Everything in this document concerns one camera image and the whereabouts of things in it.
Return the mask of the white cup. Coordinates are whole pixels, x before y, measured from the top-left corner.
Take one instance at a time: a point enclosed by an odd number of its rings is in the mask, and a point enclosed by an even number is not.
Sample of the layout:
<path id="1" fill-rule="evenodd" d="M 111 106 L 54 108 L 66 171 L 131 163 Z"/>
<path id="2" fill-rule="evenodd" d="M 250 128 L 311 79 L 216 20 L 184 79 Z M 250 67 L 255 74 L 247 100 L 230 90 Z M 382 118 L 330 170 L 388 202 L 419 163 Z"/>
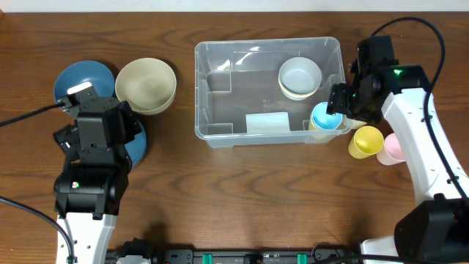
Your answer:
<path id="1" fill-rule="evenodd" d="M 352 120 L 349 119 L 348 117 L 344 118 L 344 124 L 348 127 L 350 127 L 352 130 L 357 130 L 365 125 L 367 125 L 367 122 L 359 121 L 359 120 Z"/>

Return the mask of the light blue cup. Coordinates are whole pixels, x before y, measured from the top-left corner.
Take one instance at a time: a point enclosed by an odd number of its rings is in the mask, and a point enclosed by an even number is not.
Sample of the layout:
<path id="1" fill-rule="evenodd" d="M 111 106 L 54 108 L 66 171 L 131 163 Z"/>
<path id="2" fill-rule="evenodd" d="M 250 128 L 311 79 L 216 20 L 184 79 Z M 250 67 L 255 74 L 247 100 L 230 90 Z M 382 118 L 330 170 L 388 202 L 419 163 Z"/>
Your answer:
<path id="1" fill-rule="evenodd" d="M 318 103 L 312 110 L 309 120 L 309 130 L 335 130 L 343 120 L 342 114 L 328 114 L 328 103 Z"/>

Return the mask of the grey bowl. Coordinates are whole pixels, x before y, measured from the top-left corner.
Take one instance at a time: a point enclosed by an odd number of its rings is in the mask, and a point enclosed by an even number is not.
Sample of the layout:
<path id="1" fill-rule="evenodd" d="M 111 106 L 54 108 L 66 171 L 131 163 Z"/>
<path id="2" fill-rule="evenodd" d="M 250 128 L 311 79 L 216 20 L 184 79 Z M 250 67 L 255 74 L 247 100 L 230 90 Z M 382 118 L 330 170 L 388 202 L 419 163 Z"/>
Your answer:
<path id="1" fill-rule="evenodd" d="M 322 71 L 312 60 L 295 57 L 287 60 L 278 73 L 279 81 L 295 95 L 315 93 L 322 82 Z"/>

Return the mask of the white bowl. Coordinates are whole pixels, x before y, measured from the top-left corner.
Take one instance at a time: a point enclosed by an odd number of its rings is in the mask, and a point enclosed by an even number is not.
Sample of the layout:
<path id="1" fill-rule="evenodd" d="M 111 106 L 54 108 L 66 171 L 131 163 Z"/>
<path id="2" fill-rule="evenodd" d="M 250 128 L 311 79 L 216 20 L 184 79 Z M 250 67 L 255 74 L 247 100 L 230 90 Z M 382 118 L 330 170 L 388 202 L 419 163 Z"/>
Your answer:
<path id="1" fill-rule="evenodd" d="M 281 91 L 290 100 L 305 100 L 306 98 L 309 98 L 314 94 L 314 92 L 310 92 L 310 93 L 307 93 L 307 94 L 301 94 L 300 95 L 300 94 L 295 94 L 295 93 L 290 92 L 289 90 L 285 90 L 285 89 L 282 89 Z"/>

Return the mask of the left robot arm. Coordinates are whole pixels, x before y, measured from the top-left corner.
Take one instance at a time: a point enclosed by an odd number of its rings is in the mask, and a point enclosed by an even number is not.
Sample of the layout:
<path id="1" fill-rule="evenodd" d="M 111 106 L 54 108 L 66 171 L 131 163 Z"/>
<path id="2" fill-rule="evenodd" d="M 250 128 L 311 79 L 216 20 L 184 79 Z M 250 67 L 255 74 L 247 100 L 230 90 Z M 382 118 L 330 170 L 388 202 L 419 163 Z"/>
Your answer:
<path id="1" fill-rule="evenodd" d="M 143 131 L 126 101 L 85 82 L 58 100 L 74 119 L 53 134 L 65 154 L 54 183 L 57 263 L 104 263 L 133 162 L 125 145 Z"/>

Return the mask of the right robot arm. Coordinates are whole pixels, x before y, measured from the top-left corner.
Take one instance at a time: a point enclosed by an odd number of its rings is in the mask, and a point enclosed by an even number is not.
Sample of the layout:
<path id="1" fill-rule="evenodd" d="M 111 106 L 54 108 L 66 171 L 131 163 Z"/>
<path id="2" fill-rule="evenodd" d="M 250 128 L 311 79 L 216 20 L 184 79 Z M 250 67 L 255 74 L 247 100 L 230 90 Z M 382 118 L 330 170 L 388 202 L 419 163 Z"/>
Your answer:
<path id="1" fill-rule="evenodd" d="M 410 170 L 416 208 L 393 235 L 360 245 L 369 263 L 397 256 L 400 262 L 468 261 L 468 176 L 448 143 L 437 117 L 430 83 L 420 65 L 400 65 L 389 36 L 358 44 L 352 84 L 333 85 L 328 114 L 377 123 L 394 131 Z"/>

